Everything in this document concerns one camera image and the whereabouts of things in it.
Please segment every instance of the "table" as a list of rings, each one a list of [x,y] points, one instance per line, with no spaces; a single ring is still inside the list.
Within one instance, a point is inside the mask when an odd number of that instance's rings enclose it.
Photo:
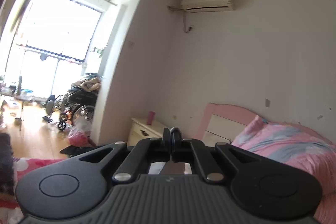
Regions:
[[[0,96],[9,96],[14,98],[17,101],[21,102],[21,112],[20,112],[20,131],[21,131],[21,126],[22,126],[22,116],[23,116],[23,106],[24,102],[38,102],[38,103],[44,103],[46,101],[46,98],[41,98],[41,97],[35,97],[35,96],[27,96],[27,95],[17,95],[13,94],[11,92],[0,92]]]

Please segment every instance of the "white wall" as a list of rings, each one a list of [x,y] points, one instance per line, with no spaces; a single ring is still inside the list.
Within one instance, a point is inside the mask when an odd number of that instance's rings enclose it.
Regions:
[[[99,135],[95,134],[95,141],[108,143],[126,140],[131,117],[147,115],[153,84],[157,82],[164,67],[162,59],[167,54],[176,23],[176,14],[170,13],[167,5],[174,5],[175,2],[176,0],[140,0],[118,64],[114,73],[110,74],[113,76],[111,86],[100,91],[98,102],[106,99],[106,104],[104,109],[96,109],[95,118],[99,115],[103,117],[100,128],[93,125],[94,130],[100,132]],[[117,57],[111,56],[107,60],[104,74],[106,70],[114,69]]]
[[[188,14],[190,33],[180,16],[151,101],[157,119],[192,136],[207,103],[236,104],[336,141],[336,2],[235,4],[232,12]]]

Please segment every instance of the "plastic bag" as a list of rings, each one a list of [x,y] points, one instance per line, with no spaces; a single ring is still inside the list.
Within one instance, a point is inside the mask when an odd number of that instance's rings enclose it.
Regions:
[[[91,146],[89,136],[91,134],[91,121],[85,117],[78,117],[75,126],[70,130],[68,140],[70,145],[78,147]]]

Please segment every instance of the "headboard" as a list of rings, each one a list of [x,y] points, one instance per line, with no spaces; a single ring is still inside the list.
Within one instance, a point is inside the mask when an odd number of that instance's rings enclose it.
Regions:
[[[232,141],[247,126],[257,114],[241,106],[207,104],[201,124],[197,130],[196,139],[203,140],[206,145],[213,146],[216,141]],[[293,126],[311,136],[332,142],[314,130],[300,124],[277,122]]]

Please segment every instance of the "drawer handle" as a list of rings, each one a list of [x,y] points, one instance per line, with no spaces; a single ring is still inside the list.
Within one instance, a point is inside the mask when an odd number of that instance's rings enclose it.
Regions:
[[[141,131],[142,135],[149,136],[149,134],[145,130],[140,130],[140,131]]]

